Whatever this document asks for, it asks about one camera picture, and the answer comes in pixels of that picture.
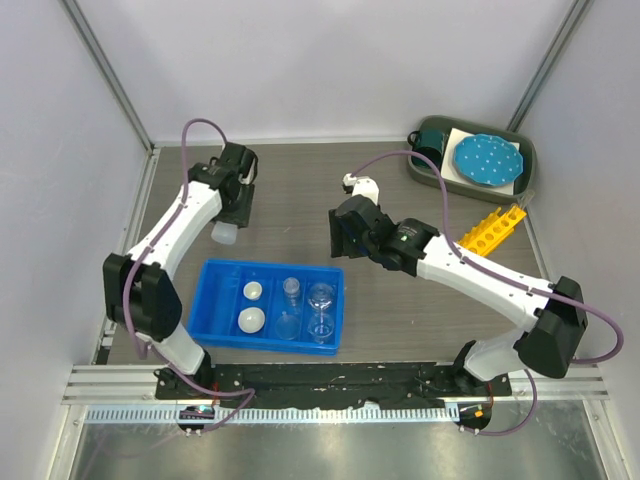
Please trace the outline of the small clear glass beaker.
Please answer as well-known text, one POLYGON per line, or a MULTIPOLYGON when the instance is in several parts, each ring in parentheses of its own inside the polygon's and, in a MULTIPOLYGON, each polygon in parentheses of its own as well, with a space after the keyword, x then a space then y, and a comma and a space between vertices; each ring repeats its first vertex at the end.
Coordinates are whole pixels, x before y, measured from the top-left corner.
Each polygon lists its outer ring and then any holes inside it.
POLYGON ((302 313, 302 290, 300 281, 288 277, 283 281, 284 302, 286 311, 293 315, 302 313))

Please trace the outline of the white wash bottle red cap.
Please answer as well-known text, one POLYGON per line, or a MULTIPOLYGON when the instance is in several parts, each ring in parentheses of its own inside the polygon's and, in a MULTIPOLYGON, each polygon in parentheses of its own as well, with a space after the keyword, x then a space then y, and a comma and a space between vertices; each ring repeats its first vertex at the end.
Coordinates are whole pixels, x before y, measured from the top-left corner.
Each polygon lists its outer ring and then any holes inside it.
POLYGON ((238 227, 234 224, 217 222, 214 224, 211 238, 222 245, 233 245, 236 242, 238 227))

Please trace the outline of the tall clear glass beaker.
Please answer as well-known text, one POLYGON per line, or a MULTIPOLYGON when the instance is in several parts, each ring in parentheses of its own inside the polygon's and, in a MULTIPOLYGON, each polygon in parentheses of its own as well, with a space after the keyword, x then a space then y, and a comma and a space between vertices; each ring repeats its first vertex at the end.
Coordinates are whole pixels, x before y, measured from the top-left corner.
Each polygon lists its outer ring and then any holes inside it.
POLYGON ((307 324, 310 338, 318 344, 328 342, 335 330, 334 316, 326 312, 314 313, 307 324))

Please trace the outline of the small white ceramic crucible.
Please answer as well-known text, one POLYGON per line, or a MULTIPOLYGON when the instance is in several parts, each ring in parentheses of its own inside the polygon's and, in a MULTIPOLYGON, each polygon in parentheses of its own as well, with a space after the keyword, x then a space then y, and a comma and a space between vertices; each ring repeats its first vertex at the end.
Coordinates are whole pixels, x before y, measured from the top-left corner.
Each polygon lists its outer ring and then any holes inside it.
POLYGON ((258 281, 250 281, 243 287, 243 295, 250 301, 257 301, 261 298, 263 287, 258 281))

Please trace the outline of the white ceramic evaporating dish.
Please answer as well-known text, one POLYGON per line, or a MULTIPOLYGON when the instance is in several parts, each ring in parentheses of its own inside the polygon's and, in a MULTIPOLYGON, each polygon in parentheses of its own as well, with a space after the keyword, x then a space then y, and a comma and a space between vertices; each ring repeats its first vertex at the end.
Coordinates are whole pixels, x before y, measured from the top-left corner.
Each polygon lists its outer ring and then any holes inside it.
POLYGON ((264 327, 265 321, 266 316, 262 309, 249 307, 239 313, 237 324, 243 333, 254 334, 264 327))

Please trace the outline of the blue plastic divided bin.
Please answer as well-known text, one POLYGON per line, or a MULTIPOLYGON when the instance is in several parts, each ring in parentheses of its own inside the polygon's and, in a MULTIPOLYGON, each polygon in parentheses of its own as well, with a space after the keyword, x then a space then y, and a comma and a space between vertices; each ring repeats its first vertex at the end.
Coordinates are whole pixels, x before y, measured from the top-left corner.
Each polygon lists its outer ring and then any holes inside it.
POLYGON ((333 356, 341 343, 344 287, 344 272, 340 268, 210 259, 201 270, 187 330, 206 346, 333 356), (294 341, 281 340, 275 333, 277 319, 287 312, 283 281, 288 277, 297 278, 302 290, 302 313, 297 315, 301 329, 294 341), (243 295, 243 287, 250 281, 258 281, 263 287, 257 301, 243 295), (309 289, 315 283, 329 284, 335 290, 334 303, 327 310, 315 310, 307 301, 309 289), (237 324, 239 313, 249 307, 262 309, 266 316, 264 327, 254 334, 243 333, 237 324), (334 333, 324 344, 315 343, 307 332, 309 319, 316 312, 329 313, 335 319, 334 333))

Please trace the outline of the yellow test tube rack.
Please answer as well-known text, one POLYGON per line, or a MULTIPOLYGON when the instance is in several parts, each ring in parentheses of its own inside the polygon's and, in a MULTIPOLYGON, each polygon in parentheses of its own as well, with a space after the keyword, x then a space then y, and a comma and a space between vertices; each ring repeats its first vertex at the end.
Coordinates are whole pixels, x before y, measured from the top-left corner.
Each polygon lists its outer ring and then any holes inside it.
POLYGON ((493 253, 527 216, 524 209, 511 205, 506 210, 497 208, 467 232, 458 244, 482 257, 493 253))

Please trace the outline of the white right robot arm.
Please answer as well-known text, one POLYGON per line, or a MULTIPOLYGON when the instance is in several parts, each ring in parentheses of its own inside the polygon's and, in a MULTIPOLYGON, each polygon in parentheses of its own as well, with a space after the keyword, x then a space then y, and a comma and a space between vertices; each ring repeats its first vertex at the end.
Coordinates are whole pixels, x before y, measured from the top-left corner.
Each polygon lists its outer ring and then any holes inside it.
POLYGON ((451 371, 457 391, 475 394, 495 377, 525 368, 553 379, 566 375, 587 327, 574 306, 581 298, 577 282, 563 277, 548 284, 449 244, 417 219, 394 222, 367 176, 347 174, 342 184, 349 197, 329 212, 332 257, 367 257, 389 271, 443 284, 513 323, 505 334, 464 345, 451 371))

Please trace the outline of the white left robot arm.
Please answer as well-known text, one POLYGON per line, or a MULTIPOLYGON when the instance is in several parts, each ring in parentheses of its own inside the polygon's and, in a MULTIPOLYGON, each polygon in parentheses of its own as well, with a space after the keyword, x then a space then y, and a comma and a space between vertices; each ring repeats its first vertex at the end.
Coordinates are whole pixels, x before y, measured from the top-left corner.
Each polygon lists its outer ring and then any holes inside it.
POLYGON ((133 335, 134 345, 154 348, 179 371, 178 386, 190 398, 213 385, 211 360, 181 323, 182 303, 173 285, 184 255, 209 224, 214 241, 230 245, 249 225, 258 157, 227 143, 211 163, 197 163, 154 228, 126 254, 103 263, 106 316, 133 335))

